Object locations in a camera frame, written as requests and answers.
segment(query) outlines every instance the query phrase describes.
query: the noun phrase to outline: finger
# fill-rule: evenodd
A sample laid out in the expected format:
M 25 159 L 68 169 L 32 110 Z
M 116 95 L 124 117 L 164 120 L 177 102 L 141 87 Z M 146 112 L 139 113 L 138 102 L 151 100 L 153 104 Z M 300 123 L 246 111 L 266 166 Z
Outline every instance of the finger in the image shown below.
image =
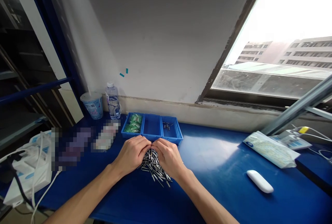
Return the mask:
M 146 139 L 146 137 L 140 135 L 140 136 L 137 136 L 136 139 L 131 140 L 131 143 L 136 145 L 136 144 L 140 143 L 142 140 L 145 140 L 145 139 Z
M 142 137 L 141 139 L 135 141 L 135 143 L 139 144 L 139 143 L 141 143 L 141 142 L 144 142 L 145 140 L 147 140 L 147 138 L 146 138 L 146 137 Z
M 129 142 L 129 141 L 132 141 L 132 140 L 134 140 L 136 138 L 140 138 L 140 137 L 142 137 L 142 135 L 138 135 L 138 136 L 132 137 L 130 139 L 127 139 L 126 141 Z
M 140 154 L 138 155 L 138 158 L 140 159 L 140 160 L 143 160 L 143 157 L 144 157 L 144 155 L 145 155 L 145 153 L 148 151 L 148 149 L 150 149 L 151 148 L 151 145 L 147 145 L 146 147 L 144 147 L 142 150 L 141 150 L 141 152 L 140 152 Z
M 161 152 L 161 150 L 157 146 L 151 146 L 151 149 L 154 149 L 158 153 L 159 161 L 163 162 L 165 160 L 164 154 Z
M 160 143 L 162 143 L 163 145 L 170 147 L 171 146 L 171 142 L 167 141 L 166 139 L 162 139 L 162 138 L 158 138 L 157 141 L 159 141 Z
M 140 143 L 135 144 L 135 146 L 137 147 L 137 149 L 139 151 L 141 151 L 144 147 L 146 146 L 150 146 L 151 145 L 151 141 L 147 140 L 147 139 L 143 139 Z
M 163 143 L 161 143 L 159 139 L 152 143 L 152 147 L 158 147 L 159 150 L 161 150 L 162 153 L 165 153 L 166 149 L 167 149 L 167 146 L 164 145 Z

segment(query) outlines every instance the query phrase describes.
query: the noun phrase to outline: hand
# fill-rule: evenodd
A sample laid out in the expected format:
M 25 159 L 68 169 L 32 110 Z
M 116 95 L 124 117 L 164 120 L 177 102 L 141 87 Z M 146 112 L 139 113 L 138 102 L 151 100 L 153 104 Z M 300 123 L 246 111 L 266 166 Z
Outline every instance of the hand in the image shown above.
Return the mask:
M 114 169 L 121 177 L 129 174 L 141 165 L 145 153 L 150 148 L 151 142 L 141 135 L 126 140 L 112 163 Z
M 158 153 L 159 163 L 162 168 L 176 181 L 188 171 L 183 164 L 176 144 L 159 138 L 151 146 Z

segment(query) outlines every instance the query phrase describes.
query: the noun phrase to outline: wire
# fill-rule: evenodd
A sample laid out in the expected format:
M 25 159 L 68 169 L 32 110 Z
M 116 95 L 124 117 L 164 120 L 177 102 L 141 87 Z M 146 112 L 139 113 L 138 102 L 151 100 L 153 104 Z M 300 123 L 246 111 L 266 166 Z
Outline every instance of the wire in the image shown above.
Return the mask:
M 20 210 L 18 210 L 17 208 L 14 208 L 16 212 L 18 212 L 21 215 L 28 215 L 28 214 L 32 214 L 32 212 L 28 212 L 28 213 L 22 213 Z
M 33 209 L 35 209 L 36 203 L 35 203 L 35 183 L 36 183 L 36 177 L 37 177 L 37 168 L 39 165 L 39 161 L 40 161 L 40 157 L 42 156 L 43 152 L 43 132 L 40 132 L 40 148 L 39 148 L 39 156 L 37 159 L 37 163 L 36 163 L 36 168 L 35 168 L 35 173 L 34 173 L 34 178 L 32 179 L 32 206 Z
M 311 150 L 312 152 L 314 152 L 314 153 L 316 153 L 316 154 L 322 156 L 322 157 L 325 158 L 330 164 L 332 164 L 332 157 L 331 157 L 331 158 L 328 158 L 328 157 L 326 157 L 326 156 L 324 156 L 324 155 L 322 154 L 322 151 L 325 151 L 325 152 L 331 152 L 331 153 L 332 153 L 332 151 L 328 151 L 328 150 L 319 150 L 318 152 L 316 152 L 316 151 L 314 151 L 314 150 L 312 150 L 312 149 L 310 149 L 310 148 L 308 148 L 308 149 Z
M 296 127 L 295 125 L 291 124 L 294 129 L 301 129 L 302 127 Z M 324 134 L 320 133 L 319 131 L 316 131 L 315 129 L 311 128 L 311 127 L 308 127 L 310 130 L 313 130 L 314 132 L 317 132 L 319 135 L 321 135 L 322 137 L 326 138 L 328 141 L 332 141 L 332 139 L 330 139 L 329 137 L 325 136 Z
M 18 149 L 18 150 L 16 150 L 16 151 L 13 151 L 13 152 L 11 152 L 11 153 L 5 155 L 3 158 L 1 158 L 1 159 L 0 159 L 0 163 L 2 163 L 3 161 L 5 161 L 6 158 L 9 157 L 10 155 L 13 155 L 13 154 L 15 154 L 15 153 L 17 153 L 17 152 L 20 152 L 20 151 L 27 151 L 27 150 L 28 150 L 28 149 Z
M 21 184 L 21 181 L 18 177 L 18 175 L 16 174 L 16 170 L 14 169 L 13 165 L 12 165 L 12 161 L 9 160 L 9 158 L 6 159 L 6 162 L 8 163 L 8 166 L 9 166 L 9 169 L 11 171 L 11 173 L 13 174 L 15 180 L 16 180 L 16 183 L 18 185 L 18 188 L 20 190 L 20 193 L 23 197 L 23 199 L 32 207 L 32 203 L 29 201 L 29 199 L 27 198 L 27 196 L 25 195 L 24 191 L 23 191 L 23 188 L 22 188 L 22 184 Z M 44 212 L 38 210 L 41 214 L 43 214 L 44 216 L 46 217 L 49 217 L 49 215 L 45 214 Z
M 311 135 L 311 134 L 307 134 L 307 133 L 302 133 L 302 135 L 308 135 L 308 136 L 312 136 L 312 137 L 316 137 L 316 138 L 319 138 L 319 139 L 323 139 L 323 140 L 326 140 L 326 141 L 332 142 L 331 139 L 325 139 L 325 138 L 322 138 L 322 137 L 319 137 L 319 136 L 316 136 L 316 135 Z
M 53 178 L 51 184 L 49 185 L 49 187 L 47 188 L 47 190 L 44 192 L 44 194 L 43 194 L 43 195 L 41 196 L 41 198 L 39 199 L 39 201 L 38 201 L 38 203 L 37 203 L 37 205 L 36 205 L 36 208 L 35 208 L 34 212 L 32 213 L 30 224 L 32 224 L 32 222 L 33 222 L 33 218 L 34 218 L 34 216 L 35 216 L 36 210 L 37 210 L 37 208 L 38 208 L 40 202 L 42 201 L 42 199 L 44 198 L 44 196 L 46 195 L 46 193 L 48 192 L 48 190 L 51 188 L 52 184 L 54 183 L 56 177 L 60 174 L 60 172 L 61 172 L 61 171 L 58 171 L 58 172 L 55 174 L 55 177 Z

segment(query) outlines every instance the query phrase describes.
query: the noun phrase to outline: floor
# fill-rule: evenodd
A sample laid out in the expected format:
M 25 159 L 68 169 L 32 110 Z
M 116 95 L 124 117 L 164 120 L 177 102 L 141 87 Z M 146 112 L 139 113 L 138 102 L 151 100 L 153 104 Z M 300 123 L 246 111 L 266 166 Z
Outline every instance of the floor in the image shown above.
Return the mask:
M 20 206 L 17 207 L 17 209 L 18 209 L 18 211 L 20 211 L 22 213 L 29 212 L 29 210 L 27 209 L 25 204 L 21 204 Z M 45 213 L 48 215 L 51 215 L 51 214 L 53 214 L 53 211 L 46 211 Z M 6 215 L 6 217 L 0 222 L 0 224 L 13 224 L 13 223 L 30 224 L 31 216 L 32 216 L 32 213 L 22 215 L 22 214 L 19 214 L 16 210 L 12 209 Z M 44 215 L 42 215 L 41 213 L 37 212 L 35 214 L 35 220 L 36 220 L 35 224 L 42 224 L 46 220 L 46 217 Z M 92 224 L 92 223 L 93 223 L 93 219 L 90 219 L 90 218 L 85 221 L 85 224 Z

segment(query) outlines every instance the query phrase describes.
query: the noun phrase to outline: white usb drive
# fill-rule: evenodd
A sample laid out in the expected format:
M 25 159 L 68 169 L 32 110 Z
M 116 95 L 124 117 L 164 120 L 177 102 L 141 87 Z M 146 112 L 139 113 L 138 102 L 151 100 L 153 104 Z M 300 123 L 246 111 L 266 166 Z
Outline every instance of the white usb drive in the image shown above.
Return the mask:
M 257 185 L 257 187 L 259 187 L 259 189 L 261 191 L 263 191 L 264 193 L 272 193 L 273 192 L 273 187 L 257 171 L 248 170 L 247 175 Z

